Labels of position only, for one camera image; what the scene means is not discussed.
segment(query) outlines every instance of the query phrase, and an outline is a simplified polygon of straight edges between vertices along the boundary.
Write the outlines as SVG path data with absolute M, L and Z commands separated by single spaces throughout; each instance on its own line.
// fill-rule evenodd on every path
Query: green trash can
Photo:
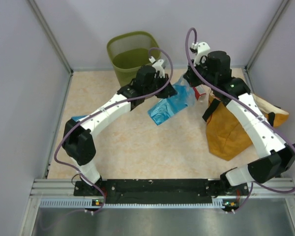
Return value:
M 158 44 L 152 35 L 144 31 L 126 33 L 108 42 L 108 56 L 120 86 L 130 83 L 142 65 L 151 64 L 148 60 L 151 47 L 158 47 Z M 151 55 L 156 60 L 161 57 L 158 50 L 153 50 Z

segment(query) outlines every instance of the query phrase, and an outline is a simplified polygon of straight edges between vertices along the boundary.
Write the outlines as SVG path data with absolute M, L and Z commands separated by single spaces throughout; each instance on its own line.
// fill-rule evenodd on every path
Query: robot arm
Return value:
M 71 157 L 75 166 L 78 167 L 81 173 L 83 173 L 83 175 L 92 183 L 96 183 L 100 179 L 100 174 L 93 161 L 96 154 L 94 144 L 95 137 L 118 117 L 132 111 L 143 103 L 145 98 L 123 102 L 107 110 L 105 110 L 105 108 L 122 100 L 155 92 L 162 88 L 169 79 L 168 74 L 165 74 L 163 68 L 164 60 L 160 59 L 155 61 L 154 58 L 150 58 L 150 61 L 153 63 L 152 66 L 142 66 L 137 72 L 136 78 L 134 78 L 131 83 L 121 87 L 105 105 L 88 116 L 101 111 L 99 115 L 78 126 L 62 145 L 66 153 Z M 167 98 L 176 93 L 175 89 L 169 83 L 163 90 L 156 94 L 156 97 Z M 87 116 L 79 117 L 78 119 L 70 119 L 65 125 L 64 135 L 66 135 L 78 122 L 86 118 Z
M 214 95 L 238 119 L 254 144 L 260 158 L 247 165 L 223 173 L 221 182 L 225 188 L 229 189 L 253 181 L 264 183 L 288 170 L 295 161 L 294 152 L 280 136 L 273 133 L 262 122 L 267 122 L 267 120 L 256 105 L 246 83 L 240 78 L 231 76 L 230 57 L 222 51 L 209 52 L 210 47 L 205 42 L 193 43 L 190 49 L 196 54 L 193 65 L 205 80 L 236 97 L 259 115 L 255 117 L 236 101 L 213 91 Z M 202 81 L 190 66 L 184 74 L 184 78 L 192 87 L 202 84 Z

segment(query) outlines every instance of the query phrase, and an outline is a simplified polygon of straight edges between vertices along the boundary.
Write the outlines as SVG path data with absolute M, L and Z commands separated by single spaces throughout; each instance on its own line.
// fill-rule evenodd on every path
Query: wooden floor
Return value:
M 173 83 L 185 70 L 174 70 Z M 241 69 L 233 76 L 243 78 Z M 74 72 L 57 144 L 64 124 L 73 116 L 88 115 L 105 104 L 119 89 L 114 71 Z M 217 178 L 221 173 L 257 159 L 253 146 L 231 161 L 209 153 L 202 115 L 207 97 L 157 126 L 147 111 L 152 97 L 121 116 L 95 139 L 94 161 L 103 178 Z M 63 149 L 59 159 L 71 163 Z M 48 178 L 72 178 L 76 172 L 54 160 Z

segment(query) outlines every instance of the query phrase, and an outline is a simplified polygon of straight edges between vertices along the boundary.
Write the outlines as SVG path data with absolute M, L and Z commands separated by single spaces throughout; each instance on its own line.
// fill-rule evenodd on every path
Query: white wall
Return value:
M 185 35 L 246 65 L 281 0 L 36 0 L 71 67 L 111 68 L 106 44 L 136 30 L 150 32 L 176 66 L 186 66 Z
M 68 73 L 25 0 L 0 0 L 0 236 L 17 235 L 41 178 Z
M 295 0 L 273 30 L 250 74 L 257 94 L 290 112 L 281 129 L 295 143 Z M 288 174 L 295 180 L 295 164 Z

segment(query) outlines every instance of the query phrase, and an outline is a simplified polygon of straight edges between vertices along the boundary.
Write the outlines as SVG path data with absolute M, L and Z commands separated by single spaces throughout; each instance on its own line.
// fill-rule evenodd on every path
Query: blue plastic bag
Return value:
M 160 100 L 147 112 L 157 125 L 167 121 L 184 108 L 195 104 L 195 92 L 182 76 L 173 84 L 173 87 L 177 95 Z

